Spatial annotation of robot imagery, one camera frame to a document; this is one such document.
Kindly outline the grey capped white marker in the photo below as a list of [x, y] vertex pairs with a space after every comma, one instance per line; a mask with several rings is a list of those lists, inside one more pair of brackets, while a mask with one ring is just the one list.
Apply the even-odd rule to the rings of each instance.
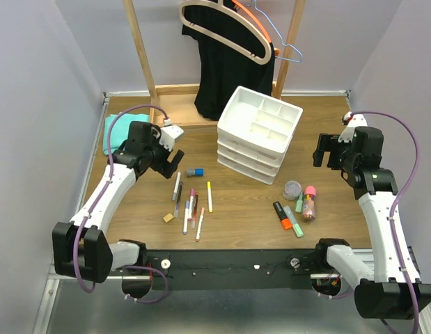
[[180, 178], [181, 178], [181, 172], [178, 171], [177, 174], [176, 174], [175, 184], [174, 184], [174, 188], [173, 188], [173, 197], [172, 197], [173, 201], [176, 201], [177, 197], [178, 197], [178, 190], [179, 190], [179, 186], [180, 186]]

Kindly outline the blue grey glue stick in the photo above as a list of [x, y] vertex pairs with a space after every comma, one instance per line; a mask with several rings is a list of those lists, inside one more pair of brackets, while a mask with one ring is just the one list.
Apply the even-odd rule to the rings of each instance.
[[186, 171], [187, 177], [202, 177], [204, 170], [202, 168], [188, 168]]

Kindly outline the pink capped clear bottle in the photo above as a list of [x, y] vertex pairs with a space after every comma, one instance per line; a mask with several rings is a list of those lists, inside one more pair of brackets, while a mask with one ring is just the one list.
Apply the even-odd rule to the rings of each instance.
[[303, 194], [302, 216], [305, 221], [313, 221], [315, 219], [315, 199], [317, 190], [314, 186], [305, 188]]

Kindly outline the clear round clip jar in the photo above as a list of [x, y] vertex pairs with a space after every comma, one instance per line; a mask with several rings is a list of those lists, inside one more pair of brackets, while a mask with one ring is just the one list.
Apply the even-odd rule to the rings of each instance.
[[299, 198], [302, 193], [301, 184], [298, 181], [287, 181], [283, 187], [283, 197], [286, 200], [293, 201]]

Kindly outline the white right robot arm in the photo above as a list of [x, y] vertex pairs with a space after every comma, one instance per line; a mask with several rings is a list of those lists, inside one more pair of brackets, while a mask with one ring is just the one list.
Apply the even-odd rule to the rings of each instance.
[[431, 303], [431, 284], [422, 283], [400, 224], [394, 174], [380, 166], [384, 136], [374, 127], [358, 126], [345, 136], [320, 134], [313, 165], [330, 154], [328, 168], [339, 170], [353, 188], [368, 226], [373, 267], [359, 260], [343, 239], [321, 239], [313, 266], [337, 270], [354, 292], [364, 319], [413, 319]]

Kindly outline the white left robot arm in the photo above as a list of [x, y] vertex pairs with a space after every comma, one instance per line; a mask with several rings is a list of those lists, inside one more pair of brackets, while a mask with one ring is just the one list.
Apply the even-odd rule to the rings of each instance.
[[58, 275], [103, 283], [112, 271], [125, 268], [138, 275], [146, 269], [146, 245], [124, 239], [109, 244], [106, 233], [125, 194], [147, 170], [166, 179], [184, 156], [173, 151], [184, 131], [177, 125], [158, 127], [131, 122], [127, 139], [108, 156], [104, 175], [84, 206], [67, 223], [52, 230], [54, 269]]

